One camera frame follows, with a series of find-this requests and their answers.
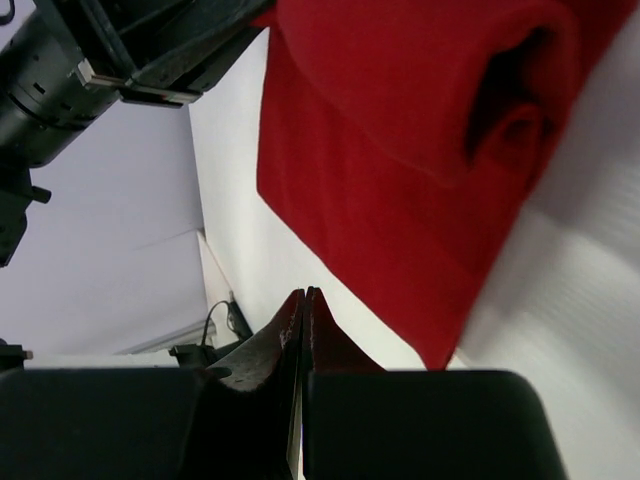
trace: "red towel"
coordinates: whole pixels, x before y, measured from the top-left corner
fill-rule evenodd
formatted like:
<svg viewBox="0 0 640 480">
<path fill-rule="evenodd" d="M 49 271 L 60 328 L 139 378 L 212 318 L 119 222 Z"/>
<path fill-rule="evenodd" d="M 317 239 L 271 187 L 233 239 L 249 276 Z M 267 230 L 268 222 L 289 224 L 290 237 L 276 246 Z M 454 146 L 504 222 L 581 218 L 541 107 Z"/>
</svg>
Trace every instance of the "red towel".
<svg viewBox="0 0 640 480">
<path fill-rule="evenodd" d="M 443 368 L 635 0 L 279 0 L 258 189 Z"/>
</svg>

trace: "white wall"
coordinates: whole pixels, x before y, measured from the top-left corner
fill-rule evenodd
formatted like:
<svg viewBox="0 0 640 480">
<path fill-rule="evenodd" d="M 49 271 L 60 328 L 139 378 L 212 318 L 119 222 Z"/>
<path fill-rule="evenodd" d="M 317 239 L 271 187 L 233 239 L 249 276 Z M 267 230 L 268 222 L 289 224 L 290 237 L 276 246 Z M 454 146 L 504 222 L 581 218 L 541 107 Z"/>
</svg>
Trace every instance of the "white wall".
<svg viewBox="0 0 640 480">
<path fill-rule="evenodd" d="M 534 384 L 580 480 L 632 480 L 640 468 L 639 52 L 637 13 L 592 75 L 457 352 L 458 366 Z M 254 328 L 293 288 L 316 285 L 380 364 L 420 367 L 256 194 L 266 54 L 263 35 L 191 108 L 207 242 Z"/>
<path fill-rule="evenodd" d="M 2 45 L 33 8 L 16 3 Z M 187 109 L 116 104 L 33 177 L 53 198 L 29 209 L 0 271 L 0 337 L 38 352 L 111 353 L 202 320 Z"/>
</svg>

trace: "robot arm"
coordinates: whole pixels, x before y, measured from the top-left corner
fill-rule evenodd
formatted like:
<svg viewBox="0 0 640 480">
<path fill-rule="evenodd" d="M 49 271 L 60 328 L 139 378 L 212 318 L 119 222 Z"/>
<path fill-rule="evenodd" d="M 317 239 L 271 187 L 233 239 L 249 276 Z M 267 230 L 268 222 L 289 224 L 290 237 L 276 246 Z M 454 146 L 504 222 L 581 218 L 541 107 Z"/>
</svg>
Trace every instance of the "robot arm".
<svg viewBox="0 0 640 480">
<path fill-rule="evenodd" d="M 50 163 L 114 102 L 181 107 L 213 88 L 260 33 L 271 0 L 35 0 L 0 53 L 0 267 L 51 193 Z M 13 18 L 9 14 L 0 24 Z"/>
</svg>

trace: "cloth fold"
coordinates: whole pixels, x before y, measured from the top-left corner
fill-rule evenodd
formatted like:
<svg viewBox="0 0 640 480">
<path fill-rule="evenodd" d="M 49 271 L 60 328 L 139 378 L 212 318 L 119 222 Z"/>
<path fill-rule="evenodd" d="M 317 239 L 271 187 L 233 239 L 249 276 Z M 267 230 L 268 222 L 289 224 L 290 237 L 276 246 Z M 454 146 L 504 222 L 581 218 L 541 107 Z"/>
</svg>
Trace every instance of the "cloth fold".
<svg viewBox="0 0 640 480">
<path fill-rule="evenodd" d="M 443 368 L 635 5 L 279 0 L 258 190 L 428 368 Z"/>
</svg>

